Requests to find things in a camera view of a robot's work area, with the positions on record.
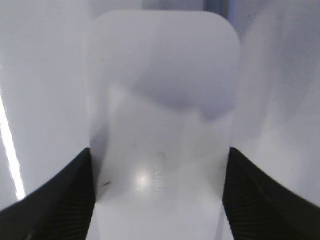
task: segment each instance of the black ribbed material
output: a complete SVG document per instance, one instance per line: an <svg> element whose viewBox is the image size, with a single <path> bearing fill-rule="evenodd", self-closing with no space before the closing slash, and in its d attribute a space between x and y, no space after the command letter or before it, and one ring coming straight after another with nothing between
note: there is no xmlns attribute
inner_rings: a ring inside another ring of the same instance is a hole
<svg viewBox="0 0 320 240"><path fill-rule="evenodd" d="M235 240L319 240L320 208L231 147L223 205Z"/></svg>
<svg viewBox="0 0 320 240"><path fill-rule="evenodd" d="M0 239L84 240L94 204L91 155L85 148L45 185L0 212Z"/></svg>

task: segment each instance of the glossy white surface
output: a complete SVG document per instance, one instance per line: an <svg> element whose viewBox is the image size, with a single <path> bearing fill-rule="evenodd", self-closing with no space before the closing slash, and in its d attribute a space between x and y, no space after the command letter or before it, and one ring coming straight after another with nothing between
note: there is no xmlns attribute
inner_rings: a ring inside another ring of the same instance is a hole
<svg viewBox="0 0 320 240"><path fill-rule="evenodd" d="M320 206L320 2L236 1L241 74L233 145Z"/></svg>
<svg viewBox="0 0 320 240"><path fill-rule="evenodd" d="M89 145L84 1L0 1L0 209Z"/></svg>
<svg viewBox="0 0 320 240"><path fill-rule="evenodd" d="M98 176L88 239L230 236L221 199L238 48L235 31L212 13L99 19L86 48Z"/></svg>

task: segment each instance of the bright light streak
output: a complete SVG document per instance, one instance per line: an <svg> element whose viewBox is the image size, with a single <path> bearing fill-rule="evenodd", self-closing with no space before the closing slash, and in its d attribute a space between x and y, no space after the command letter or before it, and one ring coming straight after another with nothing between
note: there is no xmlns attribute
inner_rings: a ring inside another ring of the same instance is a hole
<svg viewBox="0 0 320 240"><path fill-rule="evenodd" d="M17 159L17 154L12 139L12 134L9 128L9 123L6 115L6 110L0 94L0 131L1 138L5 148L6 157L9 162L9 170L15 186L15 195L18 200L25 198L25 188L21 178L20 164Z"/></svg>

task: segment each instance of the dark speck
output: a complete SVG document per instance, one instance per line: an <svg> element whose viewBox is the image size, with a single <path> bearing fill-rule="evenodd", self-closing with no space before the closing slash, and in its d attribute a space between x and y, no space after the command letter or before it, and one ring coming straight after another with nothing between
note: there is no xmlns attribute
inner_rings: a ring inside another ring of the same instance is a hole
<svg viewBox="0 0 320 240"><path fill-rule="evenodd" d="M102 187L104 187L104 186L107 186L108 184L110 184L111 182L110 181L108 181L108 182L106 182L106 183L104 183L104 184L102 184Z"/></svg>

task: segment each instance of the white panel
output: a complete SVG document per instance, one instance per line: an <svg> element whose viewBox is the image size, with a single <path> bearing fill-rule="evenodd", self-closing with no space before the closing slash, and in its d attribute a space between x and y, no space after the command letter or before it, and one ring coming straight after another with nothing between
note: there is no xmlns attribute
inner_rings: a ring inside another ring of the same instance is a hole
<svg viewBox="0 0 320 240"><path fill-rule="evenodd" d="M244 2L254 4L235 8L242 54L233 144L320 206L320 2Z"/></svg>
<svg viewBox="0 0 320 240"><path fill-rule="evenodd" d="M228 228L238 48L212 13L116 11L96 23L86 52L101 239L209 240Z"/></svg>
<svg viewBox="0 0 320 240"><path fill-rule="evenodd" d="M0 209L89 145L79 0L0 2Z"/></svg>

